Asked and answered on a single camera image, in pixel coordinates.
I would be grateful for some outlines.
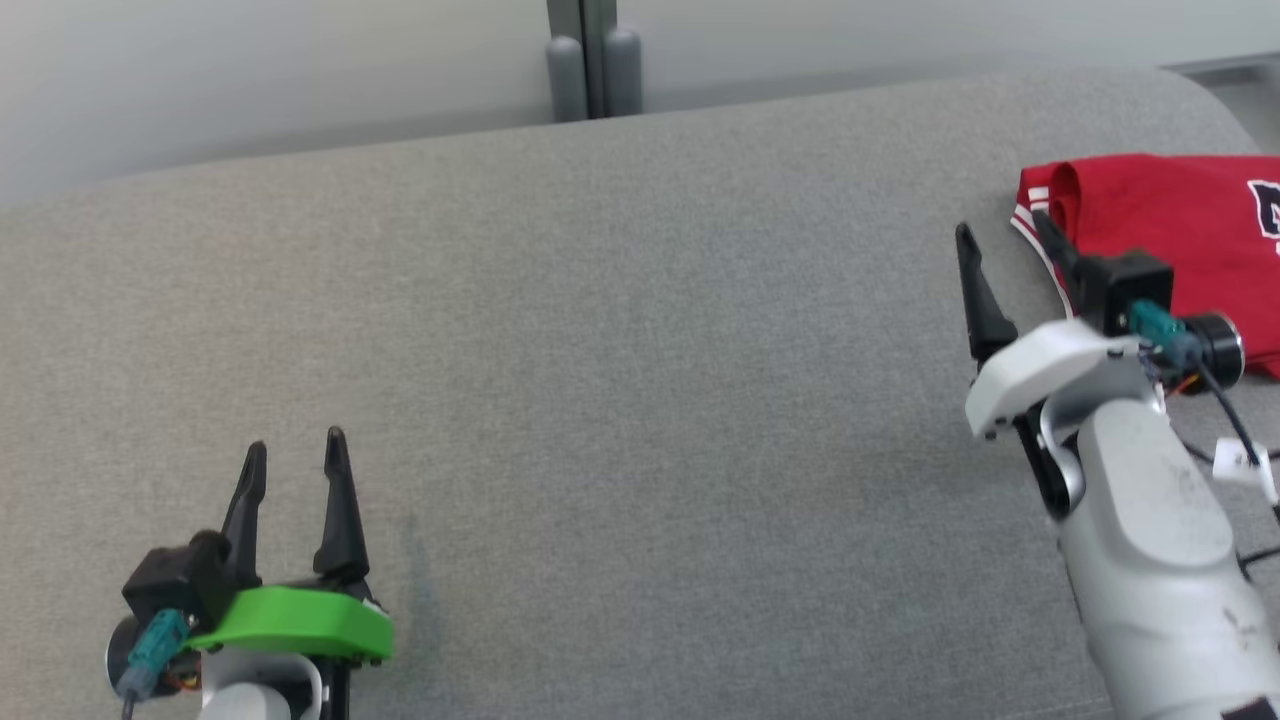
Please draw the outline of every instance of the black and white logo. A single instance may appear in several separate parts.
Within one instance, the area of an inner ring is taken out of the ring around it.
[[[1280,240],[1280,183],[1249,181],[1253,200],[1258,204],[1258,227],[1262,234]]]

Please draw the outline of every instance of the floor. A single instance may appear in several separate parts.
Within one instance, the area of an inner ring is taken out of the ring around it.
[[[1262,152],[1280,155],[1280,67],[1257,65],[1188,77],[1235,113]]]

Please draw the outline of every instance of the red cloth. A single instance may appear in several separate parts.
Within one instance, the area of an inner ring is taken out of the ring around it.
[[[1042,258],[1030,213],[1046,209],[1082,254],[1140,247],[1172,265],[1174,314],[1222,313],[1249,369],[1280,378],[1280,158],[1110,155],[1027,168],[1012,223]]]

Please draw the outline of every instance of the cable tag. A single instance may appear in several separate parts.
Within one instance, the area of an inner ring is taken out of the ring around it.
[[[1217,438],[1217,447],[1213,450],[1213,479],[1224,483],[1244,483],[1262,487],[1262,495],[1267,496],[1267,502],[1272,506],[1280,505],[1280,492],[1276,491],[1276,482],[1271,474],[1271,462],[1267,462],[1267,448],[1253,443],[1262,464],[1257,468],[1249,466],[1249,456],[1244,452],[1244,443],[1238,438]]]

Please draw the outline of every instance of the white wall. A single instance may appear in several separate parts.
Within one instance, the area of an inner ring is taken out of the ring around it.
[[[1280,51],[1280,0],[617,0],[645,110],[979,72]]]
[[[550,122],[545,0],[4,0],[0,206],[136,169]]]

